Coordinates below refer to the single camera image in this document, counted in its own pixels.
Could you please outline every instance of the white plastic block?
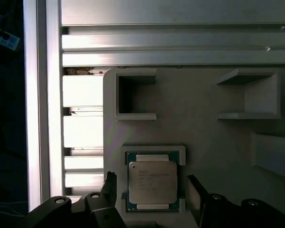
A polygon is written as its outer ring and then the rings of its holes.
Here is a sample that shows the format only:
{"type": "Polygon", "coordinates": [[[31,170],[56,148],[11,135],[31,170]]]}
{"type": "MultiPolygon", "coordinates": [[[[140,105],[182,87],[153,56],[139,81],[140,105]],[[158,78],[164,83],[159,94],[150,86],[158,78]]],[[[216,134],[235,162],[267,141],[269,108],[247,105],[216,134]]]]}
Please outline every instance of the white plastic block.
{"type": "Polygon", "coordinates": [[[285,138],[251,133],[252,165],[285,177],[285,138]]]}
{"type": "Polygon", "coordinates": [[[244,86],[244,110],[218,119],[279,119],[280,74],[276,69],[236,69],[217,77],[217,84],[244,86]]]}

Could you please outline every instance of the white surface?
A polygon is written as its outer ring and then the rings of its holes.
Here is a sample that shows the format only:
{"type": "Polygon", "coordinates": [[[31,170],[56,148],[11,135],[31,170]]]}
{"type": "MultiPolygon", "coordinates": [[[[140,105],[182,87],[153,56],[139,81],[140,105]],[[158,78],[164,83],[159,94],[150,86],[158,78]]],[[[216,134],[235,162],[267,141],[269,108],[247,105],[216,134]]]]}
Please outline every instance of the white surface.
{"type": "Polygon", "coordinates": [[[95,170],[103,169],[102,156],[66,156],[64,169],[67,170],[95,170]]]}
{"type": "Polygon", "coordinates": [[[252,164],[285,177],[285,138],[251,134],[252,164]]]}
{"type": "MultiPolygon", "coordinates": [[[[251,69],[240,69],[241,73],[247,71],[247,75],[249,77],[253,77],[251,69]]],[[[272,76],[267,78],[242,84],[242,85],[218,85],[227,89],[229,86],[241,86],[244,88],[244,101],[243,108],[241,108],[241,112],[227,112],[221,113],[218,115],[218,119],[230,119],[230,120],[248,120],[248,119],[278,119],[281,117],[280,115],[280,74],[274,73],[276,69],[263,69],[263,72],[273,72],[272,76]]],[[[262,72],[262,69],[254,70],[257,74],[262,72]]],[[[235,74],[225,74],[217,78],[217,83],[220,83],[224,80],[228,80],[232,77],[236,76],[235,74]]]]}
{"type": "Polygon", "coordinates": [[[64,117],[64,147],[101,146],[103,146],[103,117],[64,117]]]}
{"type": "Polygon", "coordinates": [[[67,172],[65,174],[65,187],[101,187],[104,182],[103,172],[67,172]]]}
{"type": "MultiPolygon", "coordinates": [[[[104,171],[116,172],[119,192],[127,191],[126,165],[120,164],[123,144],[181,143],[186,147],[186,165],[180,167],[179,191],[185,188],[185,177],[194,174],[208,192],[226,196],[235,204],[256,198],[285,213],[285,178],[252,167],[250,159],[251,130],[285,133],[285,122],[217,121],[219,113],[244,108],[243,88],[216,85],[216,76],[231,70],[158,68],[152,89],[142,88],[137,99],[144,110],[156,110],[156,121],[114,121],[113,80],[109,74],[104,76],[104,128],[108,129],[104,131],[104,171]]],[[[281,75],[285,88],[285,70],[281,75]]],[[[119,197],[116,208],[124,220],[146,219],[142,213],[133,218],[124,212],[121,201],[119,197]]],[[[147,219],[170,228],[194,224],[188,211],[168,216],[148,213],[147,219]]]]}
{"type": "Polygon", "coordinates": [[[63,106],[102,106],[103,76],[63,76],[63,106]]]}
{"type": "Polygon", "coordinates": [[[245,112],[280,115],[280,75],[245,85],[245,112]]]}

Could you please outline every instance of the white panel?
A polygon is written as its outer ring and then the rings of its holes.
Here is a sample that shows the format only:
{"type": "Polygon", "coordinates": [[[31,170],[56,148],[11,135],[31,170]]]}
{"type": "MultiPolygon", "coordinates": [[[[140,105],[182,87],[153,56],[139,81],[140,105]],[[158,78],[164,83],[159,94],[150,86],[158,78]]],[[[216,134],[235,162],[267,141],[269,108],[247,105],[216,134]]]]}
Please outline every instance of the white panel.
{"type": "Polygon", "coordinates": [[[251,134],[253,165],[285,177],[285,138],[251,134]]]}
{"type": "Polygon", "coordinates": [[[101,187],[103,178],[103,172],[67,172],[65,174],[65,187],[101,187]]]}
{"type": "Polygon", "coordinates": [[[64,76],[63,106],[102,106],[103,76],[64,76]]]}
{"type": "Polygon", "coordinates": [[[103,157],[67,156],[64,158],[64,169],[66,171],[103,169],[103,157]]]}
{"type": "Polygon", "coordinates": [[[64,147],[97,146],[103,146],[103,117],[64,117],[64,147]]]}

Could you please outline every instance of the metal frame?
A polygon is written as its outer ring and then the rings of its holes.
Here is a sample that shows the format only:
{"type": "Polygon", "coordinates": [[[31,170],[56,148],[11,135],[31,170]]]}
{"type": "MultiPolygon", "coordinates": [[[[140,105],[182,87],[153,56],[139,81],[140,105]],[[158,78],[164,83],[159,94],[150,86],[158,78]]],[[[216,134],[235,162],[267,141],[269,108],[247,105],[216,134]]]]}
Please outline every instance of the metal frame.
{"type": "Polygon", "coordinates": [[[50,196],[45,0],[23,0],[28,158],[28,207],[50,196]]]}
{"type": "Polygon", "coordinates": [[[62,100],[62,25],[60,0],[46,0],[48,146],[51,196],[64,192],[64,137],[62,100]]]}
{"type": "Polygon", "coordinates": [[[285,0],[63,0],[62,23],[64,26],[285,23],[285,0]]]}
{"type": "MultiPolygon", "coordinates": [[[[64,170],[63,66],[285,64],[285,4],[274,0],[23,3],[30,210],[65,195],[66,178],[84,176],[66,177],[64,170]],[[72,26],[70,35],[62,36],[63,26],[72,26]]],[[[70,151],[101,156],[102,150],[70,151]]],[[[98,175],[90,168],[86,175],[98,175]]]]}

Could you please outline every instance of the metal bar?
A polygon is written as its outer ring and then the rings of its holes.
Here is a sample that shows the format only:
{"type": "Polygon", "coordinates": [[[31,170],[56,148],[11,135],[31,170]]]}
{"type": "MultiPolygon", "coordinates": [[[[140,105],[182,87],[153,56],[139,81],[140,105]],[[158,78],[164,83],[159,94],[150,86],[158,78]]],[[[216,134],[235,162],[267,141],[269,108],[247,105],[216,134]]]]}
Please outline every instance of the metal bar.
{"type": "Polygon", "coordinates": [[[48,133],[51,196],[64,195],[60,0],[46,0],[48,133]]]}
{"type": "Polygon", "coordinates": [[[23,0],[28,210],[49,198],[45,0],[23,0]]]}
{"type": "Polygon", "coordinates": [[[285,64],[285,50],[66,52],[63,66],[285,64]]]}
{"type": "Polygon", "coordinates": [[[188,50],[188,49],[285,49],[285,31],[256,29],[115,30],[114,34],[63,35],[64,51],[188,50]]]}
{"type": "Polygon", "coordinates": [[[63,0],[62,24],[285,23],[285,0],[63,0]]]}
{"type": "Polygon", "coordinates": [[[64,158],[66,171],[103,170],[102,156],[66,156],[64,158]]]}

